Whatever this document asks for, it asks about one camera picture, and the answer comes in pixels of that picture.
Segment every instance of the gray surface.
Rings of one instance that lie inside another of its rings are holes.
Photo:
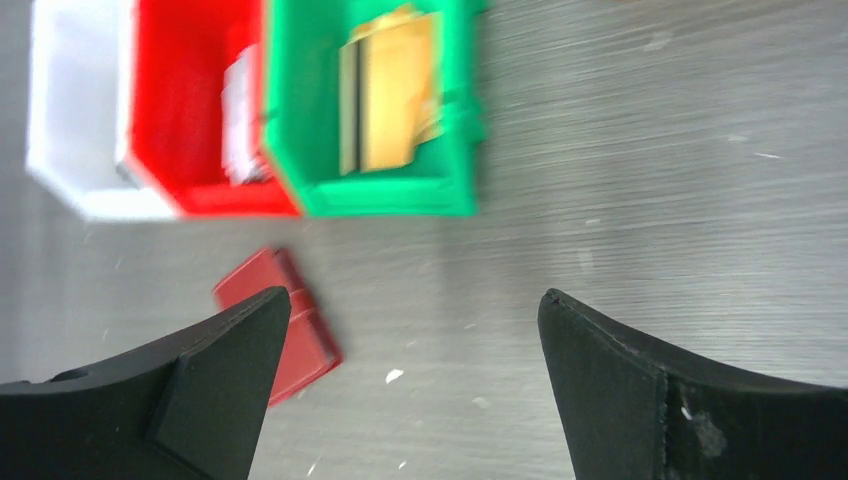
[[[272,242],[348,361],[269,412],[255,479],[570,478],[535,325],[551,286],[715,359],[848,385],[848,4],[495,3],[478,218],[85,226],[25,180],[28,5],[3,2],[0,381],[204,318]]]

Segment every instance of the plastic bin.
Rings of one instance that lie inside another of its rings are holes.
[[[221,167],[224,72],[261,35],[261,5],[137,0],[126,160],[186,216],[299,215],[280,182],[232,186]]]
[[[115,168],[122,0],[37,0],[27,171],[90,221],[175,220],[156,190]]]
[[[485,137],[474,92],[475,20],[484,0],[417,0],[442,14],[443,135],[400,169],[341,176],[339,49],[357,25],[404,0],[270,0],[263,140],[315,216],[471,215],[474,151]]]

